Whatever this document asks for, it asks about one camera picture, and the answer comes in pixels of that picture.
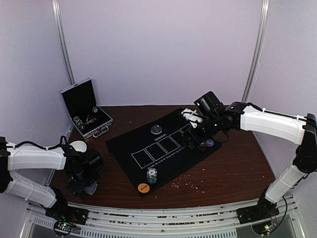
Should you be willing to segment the small poker chip stack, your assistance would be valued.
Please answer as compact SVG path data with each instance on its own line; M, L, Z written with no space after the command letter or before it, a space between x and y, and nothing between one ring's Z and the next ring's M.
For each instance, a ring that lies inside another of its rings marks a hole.
M206 150L206 144L205 144L204 141L199 144L198 150L201 151L201 152Z

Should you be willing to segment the blue playing card deck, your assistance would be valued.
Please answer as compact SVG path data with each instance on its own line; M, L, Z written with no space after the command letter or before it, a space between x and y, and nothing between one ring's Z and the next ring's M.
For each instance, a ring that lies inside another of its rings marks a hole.
M94 195L98 187L97 182L93 182L91 185L84 188L84 192L88 195Z

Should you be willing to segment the purple small blind button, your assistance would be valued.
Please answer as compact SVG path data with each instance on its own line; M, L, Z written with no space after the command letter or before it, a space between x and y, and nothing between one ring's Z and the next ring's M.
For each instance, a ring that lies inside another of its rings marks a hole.
M206 145L207 147L213 147L214 144L215 144L215 142L214 142L212 139L207 139L207 140L205 141L205 145Z

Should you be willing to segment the clear dealer button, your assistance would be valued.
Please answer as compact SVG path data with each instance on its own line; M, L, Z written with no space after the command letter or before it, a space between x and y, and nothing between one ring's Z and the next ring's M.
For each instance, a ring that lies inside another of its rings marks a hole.
M151 127L151 133L155 135L162 133L162 127L160 125L153 125Z

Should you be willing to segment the multicolour poker chip stack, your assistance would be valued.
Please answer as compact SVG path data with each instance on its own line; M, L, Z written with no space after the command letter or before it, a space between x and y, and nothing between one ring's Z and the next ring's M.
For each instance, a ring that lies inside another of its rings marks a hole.
M147 170L147 181L150 184L155 184L157 182L158 172L156 168L149 168Z

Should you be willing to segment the orange big blind button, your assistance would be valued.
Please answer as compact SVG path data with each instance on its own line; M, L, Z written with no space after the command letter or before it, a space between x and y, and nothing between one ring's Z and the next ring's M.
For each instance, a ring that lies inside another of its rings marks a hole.
M140 193L145 194L150 191L150 186L147 183L140 183L137 189Z

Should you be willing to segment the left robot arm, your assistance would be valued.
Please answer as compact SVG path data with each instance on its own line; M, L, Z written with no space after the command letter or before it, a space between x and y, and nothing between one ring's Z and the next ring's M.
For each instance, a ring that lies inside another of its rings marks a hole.
M0 191L19 196L24 200L51 208L60 220L71 216L71 209L55 188L36 181L25 171L63 171L68 180L66 187L76 197L93 194L97 188L99 170L104 161L94 148L87 148L83 141L66 142L65 136L57 145L41 146L32 141L10 143L0 138Z

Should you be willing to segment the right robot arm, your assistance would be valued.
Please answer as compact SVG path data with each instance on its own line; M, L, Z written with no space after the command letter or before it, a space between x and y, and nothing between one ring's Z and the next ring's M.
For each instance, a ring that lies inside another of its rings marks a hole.
M297 146L295 157L281 175L263 192L254 215L264 219L290 189L317 170L317 119L313 114L292 116L260 108L250 102L233 102L224 105L209 91L194 102L196 110L181 111L190 123L182 142L195 149L205 147L207 140L218 132L230 130L259 132L284 139Z

